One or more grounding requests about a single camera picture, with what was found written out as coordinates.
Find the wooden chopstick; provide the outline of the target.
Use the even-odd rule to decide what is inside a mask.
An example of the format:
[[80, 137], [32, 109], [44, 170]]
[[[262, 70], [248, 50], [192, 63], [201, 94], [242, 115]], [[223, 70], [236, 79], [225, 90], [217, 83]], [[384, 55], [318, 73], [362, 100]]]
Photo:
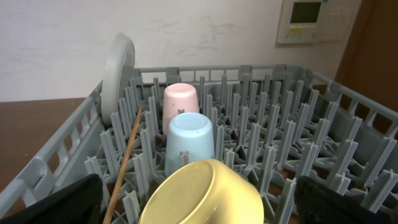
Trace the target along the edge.
[[109, 203], [108, 203], [108, 207], [107, 207], [104, 219], [103, 219], [103, 224], [110, 224], [111, 223], [111, 220], [112, 220], [112, 217], [113, 217], [113, 212], [114, 212], [114, 209], [115, 209], [115, 206], [116, 206], [116, 202], [118, 200], [118, 195], [120, 193], [120, 189], [121, 189], [122, 182], [123, 182], [123, 179], [124, 179], [124, 175], [125, 175], [125, 173], [127, 171], [128, 161], [129, 161], [129, 158], [130, 158], [133, 146], [134, 146], [134, 141], [135, 141], [135, 137], [136, 137], [137, 130], [138, 130], [138, 127], [139, 127], [139, 123], [140, 123], [140, 120], [141, 120], [142, 111], [143, 111], [143, 107], [140, 107], [139, 111], [137, 113], [136, 120], [134, 122], [134, 126], [133, 126], [133, 129], [132, 129], [131, 135], [130, 135], [128, 143], [127, 143], [127, 147], [126, 147], [126, 150], [125, 150], [125, 153], [124, 153], [124, 156], [123, 156], [123, 161], [122, 161], [122, 164], [121, 164], [121, 168], [119, 170], [119, 173], [118, 173], [118, 176], [117, 176], [117, 179], [116, 179], [116, 183], [114, 185], [113, 193], [112, 193], [111, 198], [110, 198]]

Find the light blue cup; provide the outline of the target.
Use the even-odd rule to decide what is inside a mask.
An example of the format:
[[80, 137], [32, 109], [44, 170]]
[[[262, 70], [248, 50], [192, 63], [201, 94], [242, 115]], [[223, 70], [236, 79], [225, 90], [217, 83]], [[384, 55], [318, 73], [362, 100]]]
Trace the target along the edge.
[[181, 152], [188, 153], [190, 162], [215, 157], [213, 125], [208, 117], [200, 113], [182, 113], [172, 118], [165, 152], [167, 177], [182, 167]]

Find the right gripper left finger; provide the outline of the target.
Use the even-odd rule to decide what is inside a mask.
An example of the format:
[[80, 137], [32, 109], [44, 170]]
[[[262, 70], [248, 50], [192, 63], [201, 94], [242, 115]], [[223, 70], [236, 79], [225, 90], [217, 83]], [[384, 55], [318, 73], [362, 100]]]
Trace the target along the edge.
[[2, 224], [98, 223], [103, 182], [90, 174], [24, 210], [1, 220]]

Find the pink cup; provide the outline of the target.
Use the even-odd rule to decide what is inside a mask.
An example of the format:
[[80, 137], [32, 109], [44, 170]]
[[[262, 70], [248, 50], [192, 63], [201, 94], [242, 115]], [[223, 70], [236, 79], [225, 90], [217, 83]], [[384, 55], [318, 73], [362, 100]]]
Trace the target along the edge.
[[164, 90], [162, 131], [167, 134], [169, 123], [179, 110], [186, 113], [199, 113], [196, 88], [187, 83], [175, 83]]

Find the grey round plate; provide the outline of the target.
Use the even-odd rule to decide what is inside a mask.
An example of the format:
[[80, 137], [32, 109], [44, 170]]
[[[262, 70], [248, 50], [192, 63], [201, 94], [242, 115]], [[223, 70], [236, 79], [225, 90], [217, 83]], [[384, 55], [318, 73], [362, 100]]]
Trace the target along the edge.
[[104, 124], [111, 124], [111, 114], [118, 111], [118, 100], [129, 84], [134, 66], [133, 41], [120, 32], [113, 40], [104, 68], [101, 91], [101, 115]]

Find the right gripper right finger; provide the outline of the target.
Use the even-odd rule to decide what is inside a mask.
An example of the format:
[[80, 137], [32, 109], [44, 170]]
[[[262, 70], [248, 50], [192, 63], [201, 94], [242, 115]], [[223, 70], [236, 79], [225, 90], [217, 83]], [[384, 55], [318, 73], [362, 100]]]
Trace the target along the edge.
[[294, 202], [300, 224], [397, 223], [303, 175], [297, 179]]

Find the yellow bowl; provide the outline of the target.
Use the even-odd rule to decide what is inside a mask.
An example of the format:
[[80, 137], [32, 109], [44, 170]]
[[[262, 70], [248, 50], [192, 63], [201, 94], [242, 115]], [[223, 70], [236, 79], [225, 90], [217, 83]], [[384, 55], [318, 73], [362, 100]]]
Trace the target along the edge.
[[255, 224], [264, 222], [257, 189], [216, 159], [189, 163], [156, 189], [140, 223]]

